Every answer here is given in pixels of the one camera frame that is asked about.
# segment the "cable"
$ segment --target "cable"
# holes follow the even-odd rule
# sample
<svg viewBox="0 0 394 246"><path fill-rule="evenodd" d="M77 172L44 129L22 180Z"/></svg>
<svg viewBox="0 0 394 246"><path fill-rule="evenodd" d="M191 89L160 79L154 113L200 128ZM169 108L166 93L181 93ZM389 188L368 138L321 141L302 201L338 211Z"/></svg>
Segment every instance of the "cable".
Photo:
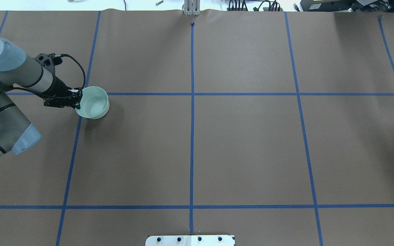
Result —
<svg viewBox="0 0 394 246"><path fill-rule="evenodd" d="M275 0L275 10L274 11L280 11L280 4Z"/></svg>
<svg viewBox="0 0 394 246"><path fill-rule="evenodd" d="M79 93L79 92L84 88L84 86L86 85L86 74L84 73L83 67L81 66L81 64L80 64L74 57L72 57L72 56L70 56L70 55L68 55L68 54L60 54L60 56L58 56L58 57L69 57L69 58L71 58L75 63L77 63L77 65L80 67L81 72L83 73L83 85L82 85L82 86L80 87L80 89L78 89L78 91L76 92L76 93ZM45 95L45 94L42 94L42 93L39 93L39 92L32 91L32 90L30 90L30 89L22 88L22 87L13 87L12 89L13 89L13 90L21 90L21 91L31 92L31 93L33 93L34 95L38 95L38 96L42 96L42 97L46 97L46 98L53 98L53 99L64 99L64 98L71 98L71 97L73 97L73 95L71 95L71 96L65 96L65 97L50 96L50 95Z"/></svg>
<svg viewBox="0 0 394 246"><path fill-rule="evenodd" d="M270 8L268 8L268 10L269 11L276 11L276 0L272 3L272 6L270 6Z"/></svg>
<svg viewBox="0 0 394 246"><path fill-rule="evenodd" d="M260 4L259 7L258 7L258 10L256 10L256 11L259 11L259 9L261 8L262 4L265 3L265 2L268 2L268 9L270 9L270 5L272 4L272 2L270 2L270 1L268 1L268 0L265 0L265 1L262 1L262 2L261 2L261 4Z"/></svg>
<svg viewBox="0 0 394 246"><path fill-rule="evenodd" d="M300 12L299 7L298 7L295 3L293 4L293 7L294 7L294 9L295 9L297 12Z"/></svg>
<svg viewBox="0 0 394 246"><path fill-rule="evenodd" d="M246 0L242 0L241 11L244 11L244 7L246 7L246 11L249 11L249 10L247 9Z"/></svg>

